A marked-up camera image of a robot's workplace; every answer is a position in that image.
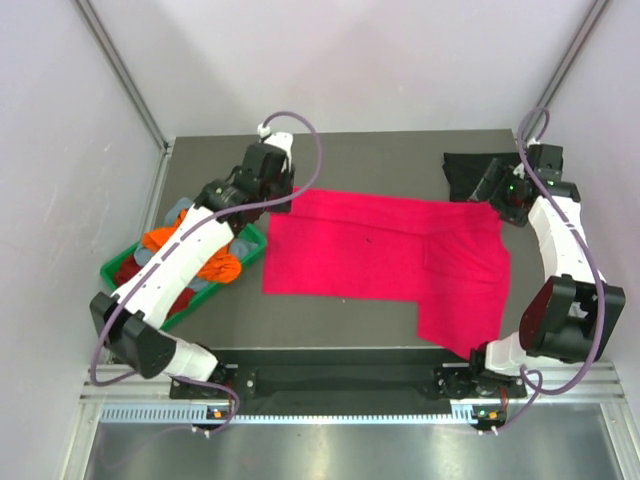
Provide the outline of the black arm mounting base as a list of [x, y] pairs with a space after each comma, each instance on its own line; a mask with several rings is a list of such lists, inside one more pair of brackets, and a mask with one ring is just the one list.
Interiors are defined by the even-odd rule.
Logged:
[[243, 399], [276, 392], [411, 391], [429, 400], [514, 400], [523, 382], [491, 373], [475, 352], [463, 360], [437, 347], [226, 349], [210, 382]]

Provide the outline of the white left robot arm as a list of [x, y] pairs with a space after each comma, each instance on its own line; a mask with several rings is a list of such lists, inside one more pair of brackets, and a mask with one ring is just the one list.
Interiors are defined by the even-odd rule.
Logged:
[[226, 387], [227, 374], [204, 347], [162, 331], [169, 310], [207, 261], [275, 200], [291, 194], [293, 137], [275, 133], [250, 144], [226, 179], [206, 184], [183, 220], [151, 260], [90, 312], [103, 346], [145, 379], [191, 379], [205, 396]]

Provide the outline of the pink t-shirt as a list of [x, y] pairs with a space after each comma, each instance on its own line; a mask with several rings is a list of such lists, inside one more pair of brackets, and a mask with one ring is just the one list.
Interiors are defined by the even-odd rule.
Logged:
[[418, 337], [467, 358], [500, 336], [502, 226], [486, 203], [310, 189], [270, 217], [263, 291], [414, 302]]

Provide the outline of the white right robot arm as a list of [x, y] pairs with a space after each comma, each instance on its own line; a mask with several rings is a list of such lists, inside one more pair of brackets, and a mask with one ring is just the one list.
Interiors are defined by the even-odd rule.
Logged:
[[487, 396], [503, 381], [524, 381], [535, 368], [575, 364], [564, 386], [537, 392], [558, 395], [576, 386], [597, 361], [625, 306], [622, 288], [596, 267], [581, 225], [581, 195], [563, 180], [563, 149], [530, 143], [513, 166], [493, 157], [470, 198], [490, 204], [501, 219], [530, 225], [543, 262], [544, 283], [522, 314], [519, 329], [486, 344], [467, 370], [469, 388]]

